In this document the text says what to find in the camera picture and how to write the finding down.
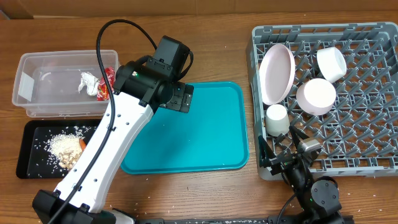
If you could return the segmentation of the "pink bowl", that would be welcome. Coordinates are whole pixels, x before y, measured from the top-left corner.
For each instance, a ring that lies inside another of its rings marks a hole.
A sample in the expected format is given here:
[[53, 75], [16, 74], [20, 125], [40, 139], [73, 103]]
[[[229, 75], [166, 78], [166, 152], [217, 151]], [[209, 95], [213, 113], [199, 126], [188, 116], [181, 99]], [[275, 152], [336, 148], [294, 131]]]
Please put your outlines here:
[[335, 87], [322, 78], [314, 78], [301, 85], [296, 93], [299, 107], [311, 115], [329, 112], [335, 103]]

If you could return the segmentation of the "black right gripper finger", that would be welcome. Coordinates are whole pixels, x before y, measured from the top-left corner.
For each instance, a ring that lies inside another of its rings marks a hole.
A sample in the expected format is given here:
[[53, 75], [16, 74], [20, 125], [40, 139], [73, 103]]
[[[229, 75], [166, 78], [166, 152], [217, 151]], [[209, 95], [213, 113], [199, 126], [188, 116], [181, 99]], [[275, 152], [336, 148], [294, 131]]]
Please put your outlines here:
[[292, 140], [295, 146], [299, 145], [299, 142], [301, 140], [308, 139], [309, 136], [307, 136], [304, 132], [302, 132], [300, 129], [296, 128], [294, 125], [289, 126], [289, 131], [292, 136]]
[[273, 153], [266, 139], [262, 135], [258, 136], [258, 142], [259, 142], [259, 166], [263, 168], [271, 167], [272, 166], [271, 159], [275, 158], [275, 154]]

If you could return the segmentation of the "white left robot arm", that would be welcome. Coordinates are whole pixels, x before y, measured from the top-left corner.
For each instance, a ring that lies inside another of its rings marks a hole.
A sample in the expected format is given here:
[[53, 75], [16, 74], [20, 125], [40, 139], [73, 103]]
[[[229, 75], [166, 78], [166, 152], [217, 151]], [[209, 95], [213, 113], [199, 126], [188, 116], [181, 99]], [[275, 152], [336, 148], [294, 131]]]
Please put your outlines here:
[[85, 150], [54, 191], [40, 190], [32, 207], [42, 223], [135, 223], [104, 203], [126, 153], [158, 108], [188, 113], [193, 86], [180, 82], [193, 52], [163, 36], [153, 56], [119, 67], [113, 101]]

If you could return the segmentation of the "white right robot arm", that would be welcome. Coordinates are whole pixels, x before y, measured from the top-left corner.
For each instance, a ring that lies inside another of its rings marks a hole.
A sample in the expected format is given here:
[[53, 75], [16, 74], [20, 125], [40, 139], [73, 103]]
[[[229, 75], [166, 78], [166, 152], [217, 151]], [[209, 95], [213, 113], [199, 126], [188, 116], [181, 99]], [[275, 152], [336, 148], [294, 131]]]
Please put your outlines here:
[[272, 175], [281, 174], [294, 194], [281, 208], [278, 216], [269, 216], [269, 223], [345, 223], [340, 213], [337, 182], [323, 176], [315, 179], [310, 166], [321, 152], [321, 144], [295, 126], [289, 131], [296, 148], [294, 153], [275, 155], [263, 136], [259, 141], [259, 165], [270, 168]]

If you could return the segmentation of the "pink plate with food scraps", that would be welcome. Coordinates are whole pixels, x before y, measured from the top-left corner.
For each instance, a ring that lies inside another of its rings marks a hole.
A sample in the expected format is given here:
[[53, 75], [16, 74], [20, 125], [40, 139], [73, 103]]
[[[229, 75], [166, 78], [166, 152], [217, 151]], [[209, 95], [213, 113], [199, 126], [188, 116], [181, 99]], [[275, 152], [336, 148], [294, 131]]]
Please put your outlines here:
[[280, 103], [290, 92], [295, 78], [292, 52], [282, 44], [273, 45], [262, 59], [259, 78], [263, 103]]

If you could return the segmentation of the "white tissue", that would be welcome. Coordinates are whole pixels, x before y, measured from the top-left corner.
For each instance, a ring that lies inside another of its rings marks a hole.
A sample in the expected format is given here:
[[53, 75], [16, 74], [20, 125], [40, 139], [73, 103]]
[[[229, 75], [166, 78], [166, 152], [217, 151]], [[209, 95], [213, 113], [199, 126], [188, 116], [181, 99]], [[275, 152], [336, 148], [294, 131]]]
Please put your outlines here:
[[82, 72], [81, 80], [78, 86], [78, 92], [81, 92], [86, 87], [86, 93], [89, 96], [96, 96], [98, 93], [98, 85], [100, 80], [92, 75], [90, 72]]

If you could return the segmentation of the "red snack wrapper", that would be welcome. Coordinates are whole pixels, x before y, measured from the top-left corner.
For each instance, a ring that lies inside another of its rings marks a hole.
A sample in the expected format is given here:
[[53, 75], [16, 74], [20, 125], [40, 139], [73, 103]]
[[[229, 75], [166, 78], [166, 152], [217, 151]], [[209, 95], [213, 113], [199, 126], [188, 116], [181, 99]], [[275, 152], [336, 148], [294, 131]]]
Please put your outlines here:
[[[108, 82], [110, 84], [111, 91], [113, 91], [113, 85], [115, 82], [115, 70], [113, 67], [107, 67], [107, 68], [105, 68], [105, 73], [108, 78]], [[105, 84], [105, 80], [103, 77], [101, 78], [101, 80], [98, 83], [96, 98], [98, 101], [109, 100], [109, 91], [108, 91], [108, 88]]]

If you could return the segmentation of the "orange carrot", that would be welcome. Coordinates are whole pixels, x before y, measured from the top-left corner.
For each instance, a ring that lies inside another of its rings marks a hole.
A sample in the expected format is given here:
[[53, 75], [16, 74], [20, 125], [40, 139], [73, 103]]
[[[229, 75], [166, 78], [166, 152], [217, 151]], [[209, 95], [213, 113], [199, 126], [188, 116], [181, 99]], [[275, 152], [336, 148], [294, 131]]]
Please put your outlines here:
[[85, 144], [84, 140], [79, 139], [79, 144], [80, 144], [81, 151], [83, 152], [86, 148], [86, 144]]

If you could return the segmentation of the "white bowl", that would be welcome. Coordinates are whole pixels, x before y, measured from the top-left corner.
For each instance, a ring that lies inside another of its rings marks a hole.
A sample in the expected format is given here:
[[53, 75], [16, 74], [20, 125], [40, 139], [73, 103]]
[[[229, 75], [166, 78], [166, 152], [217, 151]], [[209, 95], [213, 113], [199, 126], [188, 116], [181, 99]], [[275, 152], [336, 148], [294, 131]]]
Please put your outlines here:
[[330, 83], [334, 83], [346, 75], [345, 58], [336, 47], [318, 50], [317, 63], [321, 74]]

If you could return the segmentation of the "cream plastic cup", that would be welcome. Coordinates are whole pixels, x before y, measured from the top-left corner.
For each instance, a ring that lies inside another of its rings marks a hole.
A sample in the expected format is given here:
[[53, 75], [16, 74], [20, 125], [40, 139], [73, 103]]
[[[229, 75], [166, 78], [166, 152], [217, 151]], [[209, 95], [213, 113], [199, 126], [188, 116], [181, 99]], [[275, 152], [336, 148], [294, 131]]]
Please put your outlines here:
[[273, 137], [289, 132], [290, 121], [287, 110], [280, 104], [271, 105], [266, 110], [266, 131]]

